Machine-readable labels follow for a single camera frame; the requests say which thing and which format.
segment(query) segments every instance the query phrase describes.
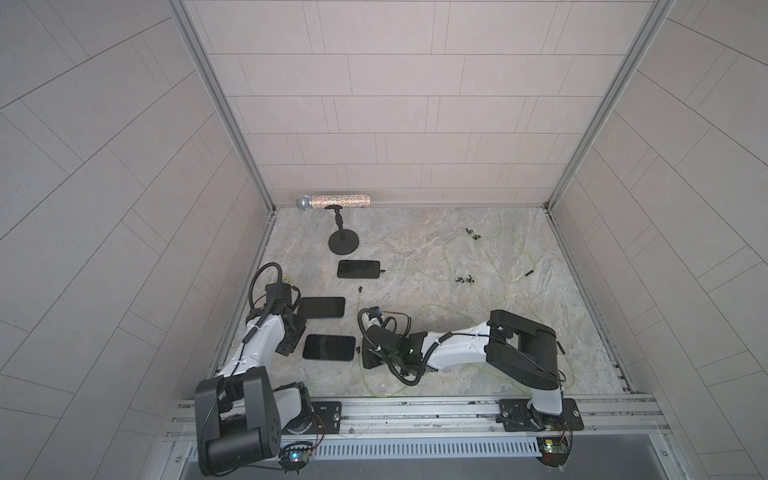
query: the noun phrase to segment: gray marble surface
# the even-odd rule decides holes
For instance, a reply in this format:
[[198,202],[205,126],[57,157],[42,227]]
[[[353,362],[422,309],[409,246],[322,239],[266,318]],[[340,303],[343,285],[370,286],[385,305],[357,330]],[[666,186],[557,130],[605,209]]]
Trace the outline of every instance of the gray marble surface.
[[[296,351],[276,355],[269,367],[273,386],[302,381],[312,396],[457,396],[530,392],[487,364],[465,364],[425,374],[405,387],[385,366],[363,370],[352,362],[302,358],[310,333],[350,335],[360,345],[356,324],[360,308],[405,312],[411,332],[446,332],[488,320],[502,309],[552,327],[566,356],[558,365],[568,377],[566,394],[621,393],[614,369],[589,317],[568,265],[541,208],[365,208],[342,210],[345,227],[356,231],[360,246],[345,257],[330,252],[336,229],[333,212],[282,209],[263,262],[278,262],[283,275],[303,296],[344,296],[342,319],[311,319]],[[465,229],[479,234],[478,240]],[[336,277],[342,258],[379,260],[377,280]],[[525,274],[534,270],[530,276]],[[265,273],[254,289],[274,281]],[[456,283],[472,275],[474,283]],[[404,330],[400,323],[399,331]],[[240,324],[235,340],[244,336]]]

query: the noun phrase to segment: smartphone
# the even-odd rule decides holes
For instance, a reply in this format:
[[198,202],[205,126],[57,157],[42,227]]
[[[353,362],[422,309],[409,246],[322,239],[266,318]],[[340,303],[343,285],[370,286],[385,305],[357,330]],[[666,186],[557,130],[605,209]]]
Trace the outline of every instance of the smartphone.
[[339,278],[379,278],[381,263],[378,260],[339,260],[336,276]]
[[343,296],[305,296],[299,302],[299,316],[310,318],[341,318],[344,316]]
[[355,337],[307,335],[302,356],[307,360],[351,362],[355,358]]

